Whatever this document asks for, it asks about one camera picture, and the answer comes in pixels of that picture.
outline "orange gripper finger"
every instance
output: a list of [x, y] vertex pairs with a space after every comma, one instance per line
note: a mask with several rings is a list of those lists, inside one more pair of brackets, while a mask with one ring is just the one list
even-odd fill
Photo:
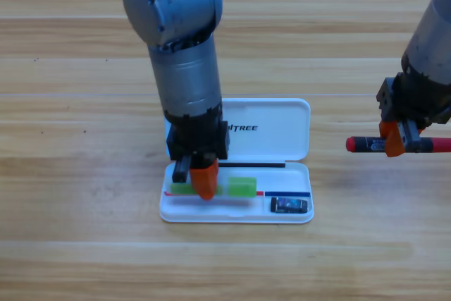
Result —
[[207, 168], [192, 168], [190, 169], [191, 184], [197, 194], [204, 200], [210, 200], [216, 193], [218, 187], [218, 160]]
[[381, 137], [385, 138], [385, 153], [389, 158], [399, 156], [406, 152], [404, 145], [402, 144], [400, 130], [397, 128], [396, 121], [381, 121], [379, 123], [379, 133]]

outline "blue stripe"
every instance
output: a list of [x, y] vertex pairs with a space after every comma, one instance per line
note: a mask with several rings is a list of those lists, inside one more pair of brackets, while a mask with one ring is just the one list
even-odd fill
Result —
[[310, 197], [309, 192], [265, 192], [265, 197]]

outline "red marker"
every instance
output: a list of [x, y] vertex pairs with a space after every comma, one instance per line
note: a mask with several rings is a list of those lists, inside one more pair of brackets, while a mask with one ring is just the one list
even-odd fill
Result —
[[[382, 137], [349, 137], [346, 149], [351, 153], [384, 153], [385, 139]], [[420, 147], [411, 153], [449, 153], [451, 138], [422, 137]]]

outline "wooden table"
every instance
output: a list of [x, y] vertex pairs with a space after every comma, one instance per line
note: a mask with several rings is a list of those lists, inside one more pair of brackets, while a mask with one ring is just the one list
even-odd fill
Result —
[[187, 226], [121, 0], [0, 0], [0, 300], [451, 300], [451, 157], [345, 150], [428, 2], [224, 0], [225, 96], [311, 104], [316, 215]]

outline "black battery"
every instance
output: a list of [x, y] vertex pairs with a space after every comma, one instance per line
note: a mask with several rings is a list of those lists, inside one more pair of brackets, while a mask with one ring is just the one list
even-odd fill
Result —
[[305, 214], [307, 213], [307, 201], [301, 199], [290, 199], [287, 197], [272, 197], [271, 211], [273, 213]]

